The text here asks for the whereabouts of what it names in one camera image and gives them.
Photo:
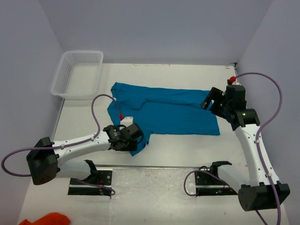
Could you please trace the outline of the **blue t shirt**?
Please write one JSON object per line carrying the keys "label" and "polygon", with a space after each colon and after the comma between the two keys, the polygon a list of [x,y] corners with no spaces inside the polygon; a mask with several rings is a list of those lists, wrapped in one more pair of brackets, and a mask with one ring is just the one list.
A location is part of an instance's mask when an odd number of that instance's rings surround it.
{"label": "blue t shirt", "polygon": [[207,90],[166,89],[134,86],[116,82],[111,87],[116,102],[110,103],[108,114],[114,125],[119,114],[133,117],[143,132],[135,156],[150,142],[151,134],[220,135],[215,115],[201,108]]}

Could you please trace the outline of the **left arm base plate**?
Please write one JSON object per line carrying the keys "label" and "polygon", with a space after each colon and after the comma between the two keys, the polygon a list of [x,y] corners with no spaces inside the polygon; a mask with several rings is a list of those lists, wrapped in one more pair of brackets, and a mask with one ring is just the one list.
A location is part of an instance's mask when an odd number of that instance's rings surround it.
{"label": "left arm base plate", "polygon": [[109,196],[114,195],[112,184],[113,169],[98,168],[97,175],[83,181],[71,178],[67,195],[74,196]]}

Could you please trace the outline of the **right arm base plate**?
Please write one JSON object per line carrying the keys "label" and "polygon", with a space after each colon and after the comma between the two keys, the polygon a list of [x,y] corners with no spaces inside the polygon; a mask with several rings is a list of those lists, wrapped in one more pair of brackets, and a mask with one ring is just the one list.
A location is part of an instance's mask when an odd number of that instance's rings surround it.
{"label": "right arm base plate", "polygon": [[237,195],[224,182],[220,182],[203,172],[195,172],[195,185],[197,196]]}

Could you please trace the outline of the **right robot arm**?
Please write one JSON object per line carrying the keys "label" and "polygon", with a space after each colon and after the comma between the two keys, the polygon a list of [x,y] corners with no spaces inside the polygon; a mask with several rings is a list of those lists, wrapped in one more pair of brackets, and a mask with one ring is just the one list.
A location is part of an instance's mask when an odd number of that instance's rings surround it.
{"label": "right robot arm", "polygon": [[231,124],[241,144],[249,177],[228,161],[213,162],[212,174],[238,194],[244,211],[275,209],[288,197],[290,188],[280,181],[270,163],[259,134],[258,115],[254,109],[246,108],[245,96],[242,85],[227,85],[225,91],[213,87],[201,104],[202,109],[209,109]]}

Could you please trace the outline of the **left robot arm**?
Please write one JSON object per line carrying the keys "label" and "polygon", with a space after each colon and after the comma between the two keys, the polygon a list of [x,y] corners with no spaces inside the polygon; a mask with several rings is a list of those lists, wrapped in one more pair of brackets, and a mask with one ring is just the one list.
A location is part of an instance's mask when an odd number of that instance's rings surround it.
{"label": "left robot arm", "polygon": [[140,127],[133,123],[109,125],[98,134],[65,141],[50,142],[42,138],[26,157],[34,185],[42,185],[54,178],[72,178],[95,185],[98,171],[92,160],[73,159],[97,151],[135,151],[143,139]]}

